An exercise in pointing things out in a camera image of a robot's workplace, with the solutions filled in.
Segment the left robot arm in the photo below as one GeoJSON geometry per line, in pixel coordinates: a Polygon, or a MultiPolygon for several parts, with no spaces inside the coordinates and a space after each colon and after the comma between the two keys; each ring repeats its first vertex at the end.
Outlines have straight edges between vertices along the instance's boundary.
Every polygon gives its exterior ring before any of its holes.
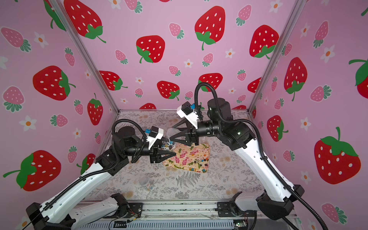
{"type": "Polygon", "coordinates": [[[149,156],[151,163],[161,163],[176,155],[165,147],[168,139],[163,129],[154,126],[146,130],[142,138],[136,135],[134,127],[124,126],[112,132],[112,141],[110,148],[67,188],[42,204],[33,203],[26,209],[35,230],[75,230],[102,218],[128,217],[133,212],[120,193],[84,208],[76,206],[100,184],[141,156],[149,156]]]}

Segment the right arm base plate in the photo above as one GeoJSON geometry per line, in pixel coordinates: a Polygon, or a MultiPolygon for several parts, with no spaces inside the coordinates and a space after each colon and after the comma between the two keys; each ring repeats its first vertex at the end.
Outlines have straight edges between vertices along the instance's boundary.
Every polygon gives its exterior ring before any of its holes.
{"type": "Polygon", "coordinates": [[[230,200],[217,203],[219,217],[254,217],[258,211],[255,196],[237,192],[230,200]]]}

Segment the clear candy jar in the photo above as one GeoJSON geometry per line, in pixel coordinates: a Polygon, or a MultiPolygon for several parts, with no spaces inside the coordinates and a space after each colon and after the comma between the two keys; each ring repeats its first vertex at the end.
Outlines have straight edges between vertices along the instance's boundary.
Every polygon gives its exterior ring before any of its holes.
{"type": "Polygon", "coordinates": [[[139,184],[142,188],[144,188],[147,191],[151,190],[151,179],[148,176],[143,176],[139,179],[139,184]]]}
{"type": "Polygon", "coordinates": [[[174,151],[176,148],[176,143],[173,142],[173,141],[164,141],[162,146],[161,146],[161,149],[162,150],[167,150],[167,151],[174,151]]]}

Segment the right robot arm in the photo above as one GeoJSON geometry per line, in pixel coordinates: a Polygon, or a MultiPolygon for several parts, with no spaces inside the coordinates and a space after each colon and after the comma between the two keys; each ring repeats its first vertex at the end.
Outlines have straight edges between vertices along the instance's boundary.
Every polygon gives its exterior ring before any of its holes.
{"type": "Polygon", "coordinates": [[[291,194],[281,181],[284,180],[299,196],[304,189],[294,185],[268,160],[264,151],[260,150],[259,138],[243,122],[236,122],[230,104],[223,98],[218,99],[219,109],[215,100],[208,101],[208,120],[200,121],[195,112],[195,105],[185,102],[177,108],[182,120],[174,128],[179,133],[170,136],[173,142],[187,146],[199,145],[201,137],[216,137],[228,146],[250,167],[260,180],[264,192],[256,198],[258,209],[272,220],[285,218],[294,209],[293,202],[297,198],[291,194]]]}

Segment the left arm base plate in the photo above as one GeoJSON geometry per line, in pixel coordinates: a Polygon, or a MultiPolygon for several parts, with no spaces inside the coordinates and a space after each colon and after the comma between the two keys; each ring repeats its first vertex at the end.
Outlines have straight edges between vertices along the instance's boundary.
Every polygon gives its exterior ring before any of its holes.
{"type": "Polygon", "coordinates": [[[113,194],[110,196],[117,203],[117,208],[104,216],[105,219],[113,218],[140,218],[143,211],[143,203],[128,202],[122,194],[113,194]]]}

